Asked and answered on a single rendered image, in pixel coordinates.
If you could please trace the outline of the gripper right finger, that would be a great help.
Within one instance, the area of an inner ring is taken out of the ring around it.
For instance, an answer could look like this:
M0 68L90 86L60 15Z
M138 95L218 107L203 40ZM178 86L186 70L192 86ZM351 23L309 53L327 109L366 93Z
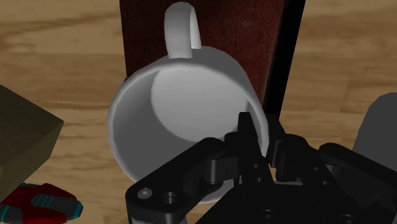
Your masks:
M397 214L397 172L337 143L315 149L266 115L267 158L280 181L299 179L320 214Z

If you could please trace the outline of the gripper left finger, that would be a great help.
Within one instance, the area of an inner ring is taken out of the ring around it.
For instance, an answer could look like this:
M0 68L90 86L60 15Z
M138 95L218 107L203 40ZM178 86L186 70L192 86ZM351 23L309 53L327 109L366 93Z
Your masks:
M128 188L129 224L182 224L206 196L233 180L238 195L247 197L248 216L259 209L263 186L274 181L261 154L250 113L239 113L237 131L224 140L207 137Z

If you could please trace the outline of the white mug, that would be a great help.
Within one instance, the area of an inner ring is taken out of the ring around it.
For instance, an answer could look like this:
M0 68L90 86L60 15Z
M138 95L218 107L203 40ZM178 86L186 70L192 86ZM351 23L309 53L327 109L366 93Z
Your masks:
M109 107L108 141L124 173L139 181L203 138L222 139L241 112L266 154L268 122L253 86L233 57L202 46L192 5L167 8L164 37L167 55L128 78Z

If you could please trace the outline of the grey rounded object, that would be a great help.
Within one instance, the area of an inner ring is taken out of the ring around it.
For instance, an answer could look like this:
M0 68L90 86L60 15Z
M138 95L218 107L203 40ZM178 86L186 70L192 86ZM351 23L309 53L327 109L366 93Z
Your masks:
M369 106L353 150L397 169L397 92L384 94Z

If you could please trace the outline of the red and teal toy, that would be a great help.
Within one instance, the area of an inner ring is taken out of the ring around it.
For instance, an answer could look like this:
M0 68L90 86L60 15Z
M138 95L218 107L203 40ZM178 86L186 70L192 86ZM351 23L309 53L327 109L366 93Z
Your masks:
M64 224L79 218L82 203L54 185L22 183L0 202L0 222L6 224Z

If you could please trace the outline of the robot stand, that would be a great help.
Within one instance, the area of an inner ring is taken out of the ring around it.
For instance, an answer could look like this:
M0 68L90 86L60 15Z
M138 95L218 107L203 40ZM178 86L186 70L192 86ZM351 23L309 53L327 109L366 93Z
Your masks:
M246 71L266 113L280 115L306 0L119 0L128 76L165 56L164 13L190 3L201 43Z

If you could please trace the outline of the olive green box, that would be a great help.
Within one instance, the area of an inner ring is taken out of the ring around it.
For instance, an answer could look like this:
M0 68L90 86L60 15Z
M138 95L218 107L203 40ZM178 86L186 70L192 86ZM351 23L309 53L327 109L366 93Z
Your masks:
M0 85L0 202L50 158L63 124Z

